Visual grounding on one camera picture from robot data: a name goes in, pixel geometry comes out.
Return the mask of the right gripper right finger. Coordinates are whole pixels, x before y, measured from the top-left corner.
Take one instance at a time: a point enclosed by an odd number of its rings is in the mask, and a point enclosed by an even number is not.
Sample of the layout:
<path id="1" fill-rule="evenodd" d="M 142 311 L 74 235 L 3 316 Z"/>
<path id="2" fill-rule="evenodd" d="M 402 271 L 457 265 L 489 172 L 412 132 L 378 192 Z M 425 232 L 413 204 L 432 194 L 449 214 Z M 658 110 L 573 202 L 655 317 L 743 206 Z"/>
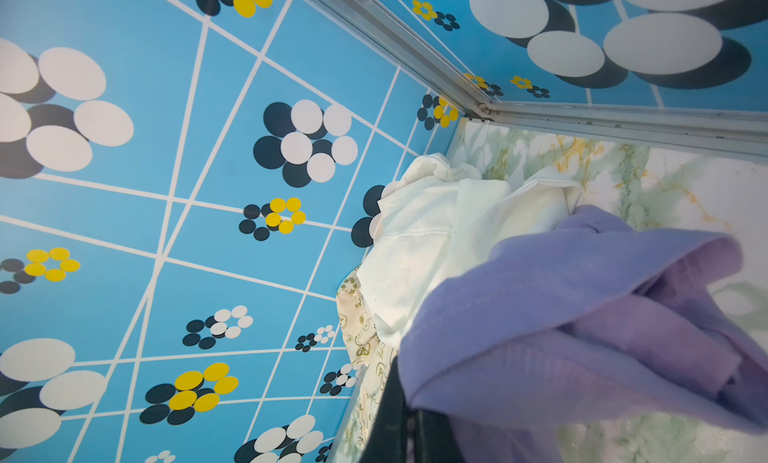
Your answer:
<path id="1" fill-rule="evenodd" d="M 413 439 L 416 463 L 464 462 L 446 415 L 417 410 Z"/>

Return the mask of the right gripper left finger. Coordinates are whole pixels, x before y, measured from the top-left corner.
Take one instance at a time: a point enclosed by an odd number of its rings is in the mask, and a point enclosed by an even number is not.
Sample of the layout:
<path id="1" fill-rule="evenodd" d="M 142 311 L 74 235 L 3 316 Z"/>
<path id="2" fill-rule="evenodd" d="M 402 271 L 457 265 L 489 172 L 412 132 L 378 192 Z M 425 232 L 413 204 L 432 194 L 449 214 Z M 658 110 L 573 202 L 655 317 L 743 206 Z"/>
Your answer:
<path id="1" fill-rule="evenodd" d="M 398 358 L 392 361 L 380 406 L 361 463 L 407 463 L 414 461 L 410 438 L 410 410 L 399 377 Z"/>

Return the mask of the purple printed cloth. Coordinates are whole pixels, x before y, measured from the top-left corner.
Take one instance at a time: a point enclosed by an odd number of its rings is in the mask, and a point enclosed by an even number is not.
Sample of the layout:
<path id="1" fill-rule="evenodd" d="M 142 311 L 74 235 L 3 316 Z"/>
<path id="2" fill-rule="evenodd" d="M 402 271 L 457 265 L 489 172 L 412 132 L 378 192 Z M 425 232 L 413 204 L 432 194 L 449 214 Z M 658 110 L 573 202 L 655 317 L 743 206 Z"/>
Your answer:
<path id="1" fill-rule="evenodd" d="M 398 357 L 406 402 L 445 415 L 468 462 L 556 462 L 559 426 L 653 412 L 763 434 L 766 352 L 708 292 L 741 267 L 729 235 L 581 206 L 426 298 Z"/>

